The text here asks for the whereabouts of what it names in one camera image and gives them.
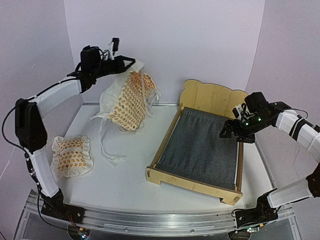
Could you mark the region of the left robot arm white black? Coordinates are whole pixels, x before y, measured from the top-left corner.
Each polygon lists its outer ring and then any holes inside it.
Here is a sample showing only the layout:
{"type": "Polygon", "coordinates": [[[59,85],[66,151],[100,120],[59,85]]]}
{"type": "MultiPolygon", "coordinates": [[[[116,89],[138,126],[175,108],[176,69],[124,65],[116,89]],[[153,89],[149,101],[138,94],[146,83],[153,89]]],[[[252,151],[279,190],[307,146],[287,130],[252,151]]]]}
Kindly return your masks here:
{"type": "Polygon", "coordinates": [[[136,63],[135,58],[115,55],[117,46],[101,50],[98,46],[86,46],[80,52],[80,62],[65,79],[47,87],[30,98],[20,98],[9,111],[14,113],[14,132],[17,143],[4,140],[22,150],[29,174],[44,198],[61,196],[47,159],[48,134],[43,123],[45,116],[66,100],[78,96],[93,85],[97,79],[121,74],[136,63]]]}

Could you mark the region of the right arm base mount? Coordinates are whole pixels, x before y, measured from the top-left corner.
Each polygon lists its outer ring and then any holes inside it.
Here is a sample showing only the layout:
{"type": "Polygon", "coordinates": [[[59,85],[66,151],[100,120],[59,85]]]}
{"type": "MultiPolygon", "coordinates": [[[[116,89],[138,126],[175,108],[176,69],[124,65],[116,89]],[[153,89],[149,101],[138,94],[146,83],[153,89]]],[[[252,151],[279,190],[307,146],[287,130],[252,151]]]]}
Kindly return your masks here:
{"type": "Polygon", "coordinates": [[[274,221],[278,218],[279,207],[271,207],[267,194],[260,196],[257,199],[256,207],[248,209],[234,209],[231,212],[231,216],[235,218],[236,229],[241,229],[244,227],[256,227],[260,224],[267,224],[271,221],[274,221]]]}

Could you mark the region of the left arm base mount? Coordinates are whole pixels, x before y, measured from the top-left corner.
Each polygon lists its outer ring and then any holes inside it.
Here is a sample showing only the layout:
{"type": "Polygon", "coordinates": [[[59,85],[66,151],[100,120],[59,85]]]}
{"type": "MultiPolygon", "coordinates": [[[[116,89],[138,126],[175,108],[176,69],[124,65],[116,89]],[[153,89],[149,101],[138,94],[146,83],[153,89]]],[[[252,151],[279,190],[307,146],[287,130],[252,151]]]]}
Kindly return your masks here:
{"type": "Polygon", "coordinates": [[[74,224],[81,224],[83,222],[85,209],[80,206],[64,203],[64,195],[60,188],[53,197],[45,196],[42,192],[40,192],[40,196],[43,200],[40,211],[42,215],[69,221],[74,224]]]}

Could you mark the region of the wooden pet bed frame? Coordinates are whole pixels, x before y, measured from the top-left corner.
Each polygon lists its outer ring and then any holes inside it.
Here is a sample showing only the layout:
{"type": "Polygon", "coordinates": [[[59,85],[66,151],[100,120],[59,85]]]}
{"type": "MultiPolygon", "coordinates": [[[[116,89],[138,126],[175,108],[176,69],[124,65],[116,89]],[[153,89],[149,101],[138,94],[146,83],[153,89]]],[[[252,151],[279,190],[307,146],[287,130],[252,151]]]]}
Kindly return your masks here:
{"type": "Polygon", "coordinates": [[[235,137],[221,138],[233,108],[247,93],[228,87],[184,82],[179,107],[151,163],[146,178],[168,183],[235,205],[242,197],[244,145],[235,137]]]}

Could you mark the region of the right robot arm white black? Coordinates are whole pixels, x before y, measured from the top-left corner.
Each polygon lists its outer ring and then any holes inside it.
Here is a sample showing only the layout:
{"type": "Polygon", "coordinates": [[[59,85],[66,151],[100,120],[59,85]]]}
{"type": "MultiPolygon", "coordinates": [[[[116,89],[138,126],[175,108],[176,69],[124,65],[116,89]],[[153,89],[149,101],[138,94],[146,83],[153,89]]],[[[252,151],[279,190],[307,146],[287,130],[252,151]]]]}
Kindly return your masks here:
{"type": "MultiPolygon", "coordinates": [[[[299,109],[292,108],[282,101],[269,103],[262,92],[253,92],[244,99],[244,103],[233,110],[234,119],[226,120],[219,134],[220,138],[236,137],[241,143],[253,144],[255,134],[269,126],[278,128],[295,140],[299,148],[305,148],[318,163],[320,161],[320,127],[310,123],[306,117],[298,114],[299,109]]],[[[299,202],[320,195],[320,168],[296,182],[266,194],[266,202],[252,209],[252,218],[262,222],[272,209],[282,205],[299,202]]]]}

